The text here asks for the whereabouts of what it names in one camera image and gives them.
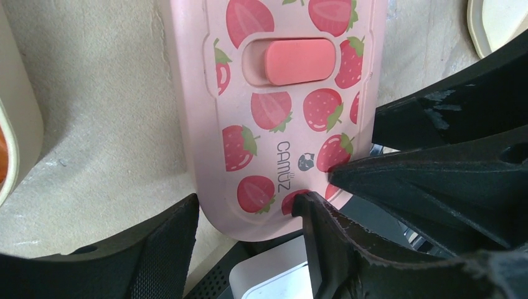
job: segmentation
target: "brand logo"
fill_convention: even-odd
[[[291,189],[291,179],[295,173],[291,172],[290,142],[282,141],[277,145],[277,193]]]

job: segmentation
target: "strawberry leaf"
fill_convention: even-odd
[[[357,37],[352,36],[348,38],[348,41],[349,41],[349,45],[356,50],[357,56],[362,57],[363,51],[365,50],[365,44],[363,43],[363,40],[360,40]]]
[[[352,0],[352,9],[350,11],[350,21],[348,23],[347,32],[348,30],[354,27],[355,22],[359,21],[359,16],[357,15],[356,6],[357,6],[357,0]]]
[[[259,137],[254,137],[253,132],[248,127],[242,126],[242,138],[244,139],[244,150],[256,156],[257,142],[255,142],[255,139],[259,139]]]
[[[350,155],[354,154],[354,146],[352,145],[354,138],[350,139],[345,133],[341,134],[341,148],[344,148]]]
[[[334,113],[330,114],[328,118],[326,119],[326,132],[330,132],[331,129],[334,128],[336,123],[339,120],[339,117],[343,113],[343,104],[336,107],[336,111]]]
[[[290,114],[288,114],[288,117],[286,117],[286,119],[283,122],[281,122],[278,126],[271,129],[270,132],[274,132],[274,133],[277,133],[279,131],[284,132],[286,130],[286,124],[289,123],[292,119],[291,118],[292,113],[293,112],[290,112]]]
[[[275,195],[273,195],[273,197],[270,199],[270,201],[268,202],[268,204],[266,204],[265,206],[262,207],[262,209],[260,209],[258,212],[256,212],[255,214],[263,214],[263,213],[267,213],[270,211],[270,208],[271,208],[271,205],[275,202]]]
[[[215,48],[215,62],[217,64],[227,64],[228,62],[232,62],[232,60],[227,57],[224,51]]]

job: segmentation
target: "pink case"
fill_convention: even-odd
[[[187,167],[208,220],[234,239],[301,228],[293,197],[351,195],[328,169],[369,154],[387,0],[161,0]],[[266,43],[330,40],[329,78],[262,80]]]

